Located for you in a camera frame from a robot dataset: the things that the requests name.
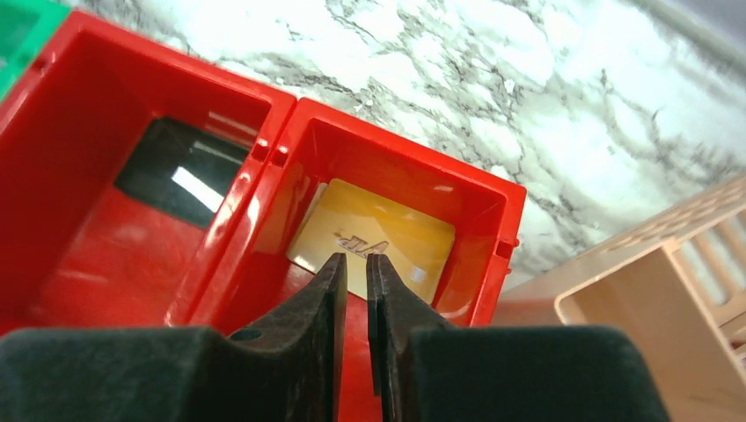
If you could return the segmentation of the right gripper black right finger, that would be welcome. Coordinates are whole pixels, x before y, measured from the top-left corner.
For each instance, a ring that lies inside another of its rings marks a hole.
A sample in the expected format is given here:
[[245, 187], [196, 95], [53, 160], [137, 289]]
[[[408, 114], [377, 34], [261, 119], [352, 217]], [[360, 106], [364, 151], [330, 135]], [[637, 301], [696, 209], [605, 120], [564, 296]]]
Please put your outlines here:
[[458, 327], [366, 263], [374, 391], [386, 421], [666, 421], [647, 364], [608, 325]]

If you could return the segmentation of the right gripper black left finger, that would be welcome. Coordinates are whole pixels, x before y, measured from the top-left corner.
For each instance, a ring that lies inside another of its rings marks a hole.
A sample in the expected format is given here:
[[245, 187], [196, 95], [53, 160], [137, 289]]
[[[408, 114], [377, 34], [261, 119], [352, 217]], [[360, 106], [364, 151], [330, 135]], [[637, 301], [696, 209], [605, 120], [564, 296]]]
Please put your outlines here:
[[1, 339], [4, 421], [334, 421], [347, 262], [225, 336], [207, 326], [24, 329]]

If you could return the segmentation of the red double plastic bin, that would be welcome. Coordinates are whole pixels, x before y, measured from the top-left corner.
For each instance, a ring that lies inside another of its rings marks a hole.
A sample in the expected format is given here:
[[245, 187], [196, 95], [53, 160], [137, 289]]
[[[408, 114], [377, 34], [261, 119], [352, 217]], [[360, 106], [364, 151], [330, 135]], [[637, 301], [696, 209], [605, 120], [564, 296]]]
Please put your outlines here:
[[[161, 118], [249, 149], [205, 229], [114, 185]], [[452, 225], [428, 305], [455, 326], [486, 327], [516, 247], [522, 187], [70, 11], [1, 102], [1, 339], [189, 326], [229, 336], [322, 268], [309, 272], [287, 251], [336, 178]], [[386, 421], [368, 284], [365, 299], [347, 289], [338, 420]]]

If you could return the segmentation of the green plastic bin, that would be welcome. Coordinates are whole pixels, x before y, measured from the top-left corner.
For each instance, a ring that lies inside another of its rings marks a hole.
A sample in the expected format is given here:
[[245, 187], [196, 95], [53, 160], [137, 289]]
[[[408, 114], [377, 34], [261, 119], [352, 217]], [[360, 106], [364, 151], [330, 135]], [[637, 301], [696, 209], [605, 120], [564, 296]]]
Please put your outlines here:
[[64, 4], [47, 0], [1, 0], [1, 99], [70, 11]]

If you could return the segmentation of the gold card in red bin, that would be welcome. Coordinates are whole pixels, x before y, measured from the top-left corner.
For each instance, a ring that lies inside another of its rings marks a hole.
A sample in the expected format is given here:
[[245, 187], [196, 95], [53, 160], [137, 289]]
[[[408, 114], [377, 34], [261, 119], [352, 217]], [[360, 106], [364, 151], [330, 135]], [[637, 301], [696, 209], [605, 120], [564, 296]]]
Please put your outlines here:
[[346, 253], [348, 292], [365, 299], [366, 258], [384, 254], [430, 304], [455, 235], [447, 222], [336, 178], [315, 193], [287, 258], [316, 273], [331, 255]]

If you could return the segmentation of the black card in red bin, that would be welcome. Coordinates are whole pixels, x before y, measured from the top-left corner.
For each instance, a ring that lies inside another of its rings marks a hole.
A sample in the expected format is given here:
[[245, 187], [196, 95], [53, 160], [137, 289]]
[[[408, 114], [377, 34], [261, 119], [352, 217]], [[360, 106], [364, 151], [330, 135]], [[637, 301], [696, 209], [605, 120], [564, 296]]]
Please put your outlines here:
[[248, 153], [245, 145], [178, 120], [156, 119], [114, 185], [135, 200], [205, 229]]

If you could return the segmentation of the peach desk organizer rack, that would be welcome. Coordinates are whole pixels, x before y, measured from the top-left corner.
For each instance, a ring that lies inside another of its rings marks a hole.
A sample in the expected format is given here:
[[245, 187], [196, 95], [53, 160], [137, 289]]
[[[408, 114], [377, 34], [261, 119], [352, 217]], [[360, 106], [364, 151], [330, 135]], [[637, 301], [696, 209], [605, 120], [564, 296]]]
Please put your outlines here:
[[617, 326], [673, 420], [744, 420], [744, 176], [511, 288], [493, 321]]

